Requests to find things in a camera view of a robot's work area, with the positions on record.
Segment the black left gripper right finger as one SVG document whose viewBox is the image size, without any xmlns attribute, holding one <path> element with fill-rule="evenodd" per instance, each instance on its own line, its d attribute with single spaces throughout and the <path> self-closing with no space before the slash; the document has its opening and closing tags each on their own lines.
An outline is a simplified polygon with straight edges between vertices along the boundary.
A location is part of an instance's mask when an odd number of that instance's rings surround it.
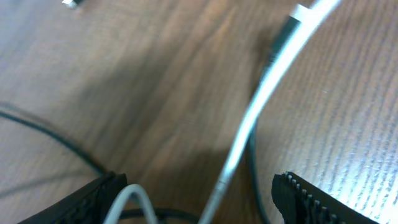
<svg viewBox="0 0 398 224">
<path fill-rule="evenodd" d="M 293 172 L 284 172 L 273 177 L 271 195 L 285 223 L 377 223 Z"/>
</svg>

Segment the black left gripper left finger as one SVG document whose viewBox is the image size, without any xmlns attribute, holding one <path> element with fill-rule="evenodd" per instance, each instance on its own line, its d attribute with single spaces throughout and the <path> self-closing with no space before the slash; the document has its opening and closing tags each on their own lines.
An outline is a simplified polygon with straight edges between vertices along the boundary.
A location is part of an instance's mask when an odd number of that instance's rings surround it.
<svg viewBox="0 0 398 224">
<path fill-rule="evenodd" d="M 103 223 L 114 199 L 126 186 L 126 175 L 109 172 L 21 223 Z"/>
</svg>

